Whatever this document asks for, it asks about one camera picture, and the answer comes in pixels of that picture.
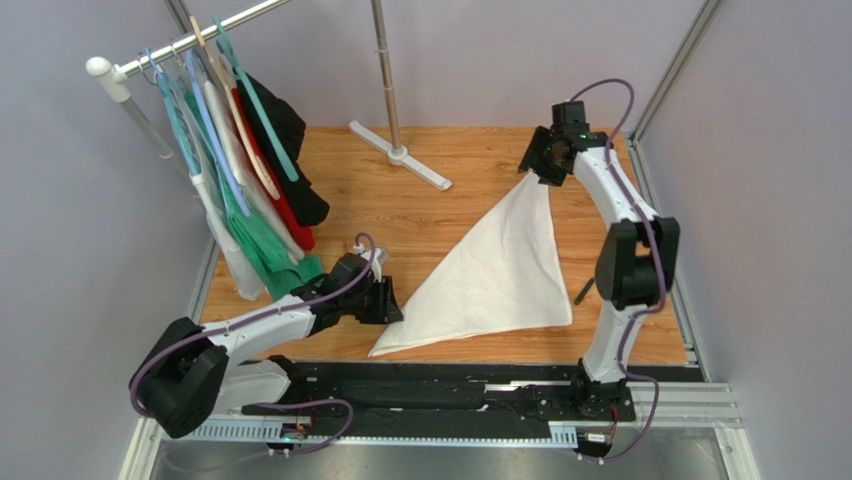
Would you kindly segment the white cloth napkin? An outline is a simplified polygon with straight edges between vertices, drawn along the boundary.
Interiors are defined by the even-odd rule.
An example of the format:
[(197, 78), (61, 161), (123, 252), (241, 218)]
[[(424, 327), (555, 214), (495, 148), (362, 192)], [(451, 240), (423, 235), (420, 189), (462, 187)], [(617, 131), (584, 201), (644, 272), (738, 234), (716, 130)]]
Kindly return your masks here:
[(569, 326), (549, 189), (526, 175), (449, 251), (372, 357), (508, 331)]

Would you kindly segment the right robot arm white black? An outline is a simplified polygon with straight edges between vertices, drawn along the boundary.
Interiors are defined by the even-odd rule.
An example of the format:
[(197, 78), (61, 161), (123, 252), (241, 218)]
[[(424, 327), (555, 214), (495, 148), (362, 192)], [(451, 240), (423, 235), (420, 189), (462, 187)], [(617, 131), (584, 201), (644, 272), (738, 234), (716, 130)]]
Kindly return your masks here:
[(590, 129), (583, 102), (558, 103), (551, 114), (550, 126), (535, 129), (518, 170), (533, 172), (547, 186), (575, 177), (607, 228), (594, 272), (603, 305), (570, 397), (576, 415), (597, 419), (628, 397), (626, 363), (642, 323), (673, 285), (680, 225), (641, 197), (610, 137)]

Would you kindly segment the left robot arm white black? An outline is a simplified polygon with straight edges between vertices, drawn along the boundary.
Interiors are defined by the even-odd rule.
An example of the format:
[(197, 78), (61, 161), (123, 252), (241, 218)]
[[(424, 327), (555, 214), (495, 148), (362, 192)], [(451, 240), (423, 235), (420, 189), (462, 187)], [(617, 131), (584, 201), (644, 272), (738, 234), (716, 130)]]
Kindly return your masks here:
[(330, 329), (344, 316), (368, 325), (402, 321), (392, 279), (382, 272), (386, 259), (381, 247), (347, 253), (330, 273), (268, 307), (204, 325), (172, 321), (130, 380), (132, 406), (177, 439), (212, 415), (283, 400), (296, 373), (284, 360), (259, 354)]

